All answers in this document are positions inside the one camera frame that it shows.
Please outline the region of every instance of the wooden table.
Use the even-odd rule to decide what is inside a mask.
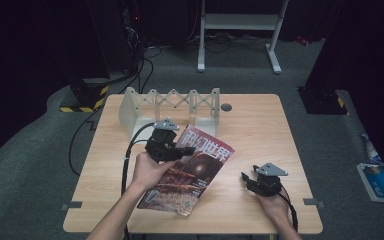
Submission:
[[[120,197],[123,159],[130,141],[119,122],[123,95],[111,95],[104,107],[64,222],[67,232],[90,232]],[[305,205],[313,198],[280,99],[272,94],[220,94],[220,104],[232,105],[220,111],[217,138],[236,152],[211,182],[190,216],[135,209],[128,227],[132,233],[273,234],[276,229],[265,216],[254,194],[245,188],[241,172],[255,176],[252,165],[271,162],[289,173],[281,182],[289,192],[299,220],[301,234],[317,234],[322,223],[317,208]],[[188,114],[179,109],[162,111],[180,127]],[[135,145],[129,166],[128,184],[134,156],[144,151]]]

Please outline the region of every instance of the gray carpet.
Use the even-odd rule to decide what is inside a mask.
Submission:
[[[207,51],[206,70],[196,72],[197,50],[151,49],[146,56],[154,64],[145,92],[157,89],[207,93],[274,93],[279,95],[304,170],[319,208],[324,230],[304,239],[384,239],[384,204],[373,203],[356,170],[368,162],[360,138],[362,127],[347,92],[338,91],[349,115],[308,115],[297,86],[304,86],[323,42],[304,47],[280,41],[276,54],[282,74],[272,72],[262,45],[232,45],[226,51]],[[226,45],[208,44],[213,51]],[[141,84],[151,72],[145,62]],[[128,81],[111,85],[118,93]],[[132,87],[138,89],[138,81]],[[67,87],[53,94],[48,111],[0,149],[0,239],[84,239],[86,233],[67,233],[62,225],[78,177],[68,164],[70,141],[88,113],[62,113],[59,104]],[[100,112],[92,120],[99,121]],[[94,131],[85,124],[77,134],[72,151],[74,167],[81,171]],[[148,239],[194,239],[196,236],[152,235]],[[249,239],[250,236],[208,236],[199,239]],[[268,239],[268,236],[253,236]]]

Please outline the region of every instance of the metal bracket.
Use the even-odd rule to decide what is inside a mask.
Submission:
[[[255,171],[265,176],[288,176],[288,172],[280,169],[273,163],[266,163],[264,166],[255,169]]]
[[[315,198],[304,198],[304,205],[315,205],[317,208],[325,208],[326,204],[323,201],[318,201]]]

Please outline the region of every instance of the table leg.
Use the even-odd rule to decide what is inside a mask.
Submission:
[[[201,29],[199,36],[198,72],[205,71],[205,0],[202,0]]]

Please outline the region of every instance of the wrist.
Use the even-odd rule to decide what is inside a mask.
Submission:
[[[143,185],[138,184],[136,182],[132,182],[126,191],[131,192],[134,195],[142,196],[148,189],[146,189]]]

